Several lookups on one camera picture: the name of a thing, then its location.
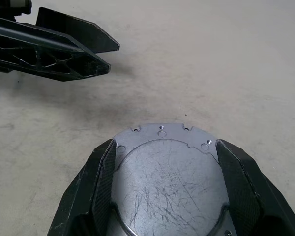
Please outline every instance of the concrete floor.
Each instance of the concrete floor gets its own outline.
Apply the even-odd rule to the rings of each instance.
[[[110,74],[0,73],[0,236],[46,235],[92,150],[139,123],[183,122],[254,157],[295,212],[295,0],[34,0],[120,44]]]

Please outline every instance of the bolt hole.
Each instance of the bolt hole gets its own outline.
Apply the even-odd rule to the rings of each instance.
[[[226,231],[224,232],[224,235],[225,235],[225,236],[232,236],[232,232],[229,231],[229,230],[226,230]]]

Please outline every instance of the screw hole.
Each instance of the screw hole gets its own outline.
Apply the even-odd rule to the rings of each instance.
[[[226,230],[226,231],[224,232],[224,235],[225,235],[225,236],[232,236],[232,232],[229,231],[229,230]]]

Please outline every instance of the gray floor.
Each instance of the gray floor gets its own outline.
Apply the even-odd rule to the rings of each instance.
[[[183,122],[244,148],[295,212],[295,0],[33,0],[120,44],[110,74],[0,73],[0,236],[46,235],[93,148],[139,123]]]

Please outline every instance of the metal plate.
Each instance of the metal plate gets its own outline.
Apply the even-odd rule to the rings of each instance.
[[[228,195],[216,139],[183,124],[147,124],[118,143],[107,235],[206,236]]]

